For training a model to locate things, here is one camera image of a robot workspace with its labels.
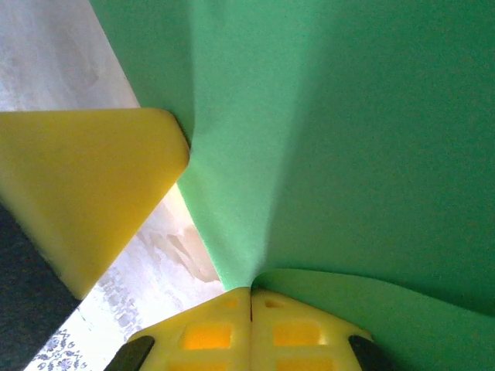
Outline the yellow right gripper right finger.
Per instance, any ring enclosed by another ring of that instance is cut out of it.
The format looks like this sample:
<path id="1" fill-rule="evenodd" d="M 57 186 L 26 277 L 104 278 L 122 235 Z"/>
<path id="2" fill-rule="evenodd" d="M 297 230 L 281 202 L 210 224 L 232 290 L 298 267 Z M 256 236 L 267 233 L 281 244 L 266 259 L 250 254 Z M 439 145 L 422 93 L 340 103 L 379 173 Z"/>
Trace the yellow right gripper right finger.
<path id="1" fill-rule="evenodd" d="M 282 294 L 251 294 L 251 371 L 391 371 L 371 334 Z"/>

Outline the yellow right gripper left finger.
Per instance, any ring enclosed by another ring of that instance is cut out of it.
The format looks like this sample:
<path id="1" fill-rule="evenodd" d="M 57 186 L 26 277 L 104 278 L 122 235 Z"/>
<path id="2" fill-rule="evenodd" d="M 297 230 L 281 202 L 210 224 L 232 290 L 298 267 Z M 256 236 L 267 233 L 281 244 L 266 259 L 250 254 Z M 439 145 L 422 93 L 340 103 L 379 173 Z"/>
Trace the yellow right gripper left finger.
<path id="1" fill-rule="evenodd" d="M 104 371 L 250 371 L 251 289 L 237 288 L 144 328 Z"/>

